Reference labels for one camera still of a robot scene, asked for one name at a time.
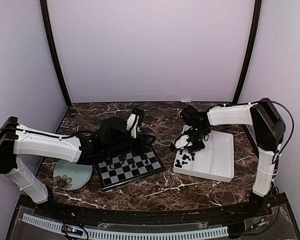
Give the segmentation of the white plastic tray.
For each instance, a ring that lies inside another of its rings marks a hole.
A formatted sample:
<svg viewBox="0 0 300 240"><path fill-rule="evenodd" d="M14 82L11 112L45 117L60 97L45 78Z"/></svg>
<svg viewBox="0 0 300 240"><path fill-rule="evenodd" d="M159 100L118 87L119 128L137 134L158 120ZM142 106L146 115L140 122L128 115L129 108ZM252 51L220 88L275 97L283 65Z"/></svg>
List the white plastic tray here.
<svg viewBox="0 0 300 240"><path fill-rule="evenodd" d="M192 169L174 167L178 174L229 183L234 178L234 137L230 133L211 131L205 148L195 152Z"/></svg>

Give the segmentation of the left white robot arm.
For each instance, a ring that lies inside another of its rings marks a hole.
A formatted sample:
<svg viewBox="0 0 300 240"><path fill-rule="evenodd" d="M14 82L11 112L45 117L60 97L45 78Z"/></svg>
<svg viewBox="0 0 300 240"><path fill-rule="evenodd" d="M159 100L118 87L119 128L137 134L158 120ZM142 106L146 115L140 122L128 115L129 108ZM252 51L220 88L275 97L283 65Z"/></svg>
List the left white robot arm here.
<svg viewBox="0 0 300 240"><path fill-rule="evenodd" d="M23 163L22 155L65 160L78 165L102 163L128 152L144 154L155 136L138 130L142 118L110 117L101 121L96 131L81 130L70 135L53 134L28 128L9 117L0 128L0 174L14 182L50 218L57 218L60 206L54 195Z"/></svg>

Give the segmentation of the black and white chessboard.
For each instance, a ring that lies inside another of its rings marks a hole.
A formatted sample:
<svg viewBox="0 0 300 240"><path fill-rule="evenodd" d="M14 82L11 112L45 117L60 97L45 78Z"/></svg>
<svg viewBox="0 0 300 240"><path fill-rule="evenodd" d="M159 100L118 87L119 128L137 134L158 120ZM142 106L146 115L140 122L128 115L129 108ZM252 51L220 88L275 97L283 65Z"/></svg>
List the black and white chessboard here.
<svg viewBox="0 0 300 240"><path fill-rule="evenodd" d="M165 170L152 146L148 147L143 154L128 152L124 155L109 158L99 163L97 168L102 190L104 191Z"/></svg>

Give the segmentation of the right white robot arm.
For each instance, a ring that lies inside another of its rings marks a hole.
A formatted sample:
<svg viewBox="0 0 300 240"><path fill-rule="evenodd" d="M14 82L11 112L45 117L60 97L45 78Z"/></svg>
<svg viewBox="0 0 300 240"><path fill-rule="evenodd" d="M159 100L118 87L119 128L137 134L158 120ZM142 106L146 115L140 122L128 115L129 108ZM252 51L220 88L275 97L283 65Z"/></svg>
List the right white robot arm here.
<svg viewBox="0 0 300 240"><path fill-rule="evenodd" d="M182 140L180 147L191 152L204 149L202 141L211 133L212 126L252 126L258 149L258 165L252 193L265 197L275 178L275 166L288 144L284 140L286 124L276 106L283 107L283 104L269 98L248 103L224 103L205 111L198 111L189 105L180 113L181 119L190 127L186 130L186 138Z"/></svg>

